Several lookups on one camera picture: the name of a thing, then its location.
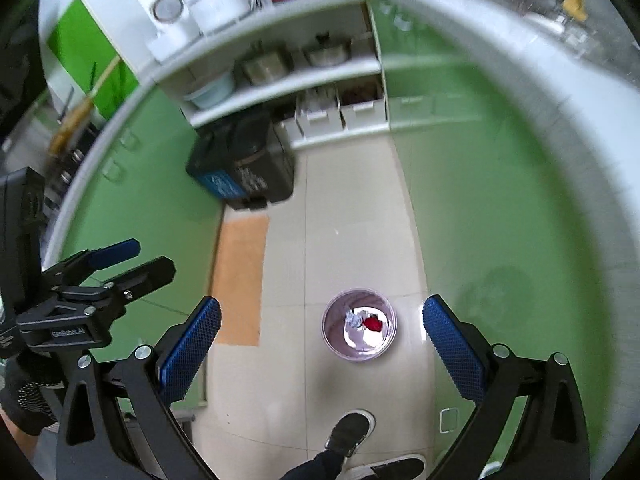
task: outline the blue label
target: blue label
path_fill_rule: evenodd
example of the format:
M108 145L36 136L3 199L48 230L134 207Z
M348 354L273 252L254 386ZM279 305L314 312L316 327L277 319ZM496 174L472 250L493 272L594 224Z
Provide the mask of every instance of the blue label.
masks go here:
M198 177L200 183L220 198L244 198L246 193L226 171L215 171Z

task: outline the shoe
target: shoe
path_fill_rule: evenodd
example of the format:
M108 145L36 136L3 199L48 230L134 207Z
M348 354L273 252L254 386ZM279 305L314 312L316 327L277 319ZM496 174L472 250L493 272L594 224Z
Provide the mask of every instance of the shoe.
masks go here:
M375 427L376 419L365 410L345 413L334 426L324 447L348 458L356 452Z
M426 480L427 461L411 454L347 469L338 480Z

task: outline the tile floor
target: tile floor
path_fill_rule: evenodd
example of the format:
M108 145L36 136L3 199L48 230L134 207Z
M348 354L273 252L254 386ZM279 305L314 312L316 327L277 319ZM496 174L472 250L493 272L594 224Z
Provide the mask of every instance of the tile floor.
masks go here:
M238 215L233 212L225 220ZM301 153L292 198L268 209L258 347L213 345L208 406L194 442L221 480L278 480L312 458L340 416L377 420L349 466L421 452L432 460L433 347L413 212L389 137ZM353 287L386 295L398 334L379 358L336 357L320 332L328 301Z

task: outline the dark pants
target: dark pants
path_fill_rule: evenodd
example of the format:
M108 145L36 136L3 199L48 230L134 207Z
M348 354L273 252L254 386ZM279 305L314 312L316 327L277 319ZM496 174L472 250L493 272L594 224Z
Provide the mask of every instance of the dark pants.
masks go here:
M343 456L326 450L318 453L313 460L292 469L280 480L335 480L343 463Z

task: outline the stainless steel pot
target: stainless steel pot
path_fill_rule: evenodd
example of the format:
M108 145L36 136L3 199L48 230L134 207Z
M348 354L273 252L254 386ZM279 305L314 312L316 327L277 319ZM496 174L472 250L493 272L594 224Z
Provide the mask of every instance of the stainless steel pot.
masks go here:
M263 47L258 44L254 51L241 61L244 75L252 85L273 83L288 75L293 69L291 54L284 44Z
M329 34L318 34L316 42L302 50L311 66L335 66L351 59L350 39L335 39L329 37Z

